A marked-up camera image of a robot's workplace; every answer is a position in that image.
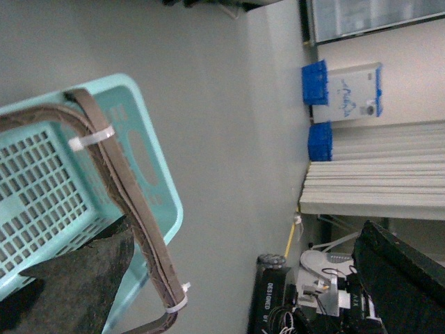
teal plastic basket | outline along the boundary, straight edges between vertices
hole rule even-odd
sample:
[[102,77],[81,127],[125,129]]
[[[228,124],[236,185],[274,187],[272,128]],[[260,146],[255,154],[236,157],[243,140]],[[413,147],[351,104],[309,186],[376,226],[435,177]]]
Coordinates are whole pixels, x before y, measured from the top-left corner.
[[[136,83],[114,74],[71,88],[86,88],[114,127],[168,243],[181,226],[183,210]],[[60,91],[5,106],[0,114],[44,103],[73,107]],[[0,301],[30,282],[20,271],[79,248],[122,215],[88,153],[70,149],[67,142],[75,136],[55,122],[0,134]],[[104,333],[131,305],[147,274],[137,246]]]

blue plastic crate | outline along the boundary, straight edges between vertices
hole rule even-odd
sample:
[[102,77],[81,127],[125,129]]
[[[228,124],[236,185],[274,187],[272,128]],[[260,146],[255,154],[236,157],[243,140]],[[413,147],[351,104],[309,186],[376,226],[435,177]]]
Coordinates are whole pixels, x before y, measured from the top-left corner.
[[[136,83],[115,74],[71,88],[86,88],[113,125],[168,243],[182,223],[183,209]],[[5,106],[0,114],[43,103],[73,107],[62,92],[55,92]],[[67,142],[74,136],[69,127],[54,122],[0,134],[0,300],[29,283],[20,271],[77,249],[121,216],[88,153],[71,151]],[[147,277],[137,246],[104,333]]]
[[332,127],[331,123],[319,123],[309,129],[307,150],[311,161],[332,160]]
[[325,60],[301,69],[303,101],[308,105],[327,105],[327,67]]

wire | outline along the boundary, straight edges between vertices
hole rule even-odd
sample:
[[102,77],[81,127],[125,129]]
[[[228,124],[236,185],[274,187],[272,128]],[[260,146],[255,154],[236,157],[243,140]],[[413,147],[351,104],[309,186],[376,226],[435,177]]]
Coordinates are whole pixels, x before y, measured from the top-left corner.
[[295,226],[296,225],[300,226],[300,235],[298,236],[298,240],[297,240],[297,241],[300,241],[301,236],[303,236],[303,232],[305,231],[305,227],[303,226],[303,221],[301,219],[301,215],[298,212],[295,212],[294,217],[293,217],[293,224],[291,227],[291,232],[289,233],[286,250],[284,252],[285,259],[287,259],[287,257],[289,256],[289,251],[291,250],[291,244],[292,244],[293,235],[295,234]]
[[294,322],[298,321],[293,317],[290,307],[277,306],[269,313],[268,329],[269,333],[296,334]]
[[331,319],[331,317],[329,315],[327,315],[327,311],[325,309],[325,306],[323,305],[323,303],[321,303],[321,300],[318,298],[318,295],[314,295],[315,299],[317,300],[317,304],[320,308],[321,314],[325,315],[325,325],[326,325],[326,330],[329,329],[329,326],[327,325],[327,321],[329,320],[330,323],[334,326],[334,328],[337,330],[337,333],[344,333],[343,330],[341,329],[340,326],[338,326],[334,320]]
[[322,248],[322,247],[328,246],[326,249],[323,250],[323,252],[325,253],[328,250],[330,250],[331,248],[334,248],[335,246],[338,246],[338,245],[342,244],[343,242],[346,242],[348,240],[351,240],[351,239],[354,239],[354,238],[358,237],[359,234],[360,234],[360,232],[352,233],[352,234],[346,235],[343,238],[340,238],[340,239],[335,240],[335,241],[328,242],[326,244],[320,244],[320,245],[312,246],[311,249]]
[[[333,271],[335,271],[335,273],[327,272],[327,270],[333,270]],[[345,277],[347,276],[344,272],[342,272],[341,270],[335,269],[335,268],[323,268],[323,269],[321,269],[321,271],[323,273],[327,273],[329,275],[335,275],[336,277],[339,277],[338,273],[340,273],[341,275],[343,275]]]
[[357,271],[357,268],[355,268],[353,265],[349,265],[349,270],[350,270],[350,273],[358,273],[358,271]]

